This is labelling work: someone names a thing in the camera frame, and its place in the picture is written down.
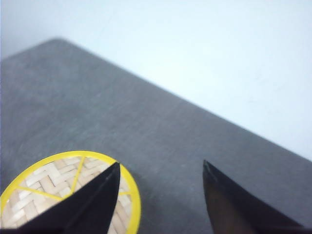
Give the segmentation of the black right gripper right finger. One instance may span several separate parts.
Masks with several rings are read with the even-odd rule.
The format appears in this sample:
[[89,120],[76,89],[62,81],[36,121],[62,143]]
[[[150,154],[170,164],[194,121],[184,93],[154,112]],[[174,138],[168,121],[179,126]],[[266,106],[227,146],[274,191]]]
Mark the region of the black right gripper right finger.
[[203,189],[215,234],[303,234],[305,227],[203,161]]

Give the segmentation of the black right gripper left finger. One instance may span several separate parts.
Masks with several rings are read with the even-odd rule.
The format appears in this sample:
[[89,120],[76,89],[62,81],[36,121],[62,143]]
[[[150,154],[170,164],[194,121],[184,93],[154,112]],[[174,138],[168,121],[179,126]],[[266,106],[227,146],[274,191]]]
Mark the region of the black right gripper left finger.
[[14,229],[15,234],[106,234],[120,183],[114,163],[77,192],[36,218]]

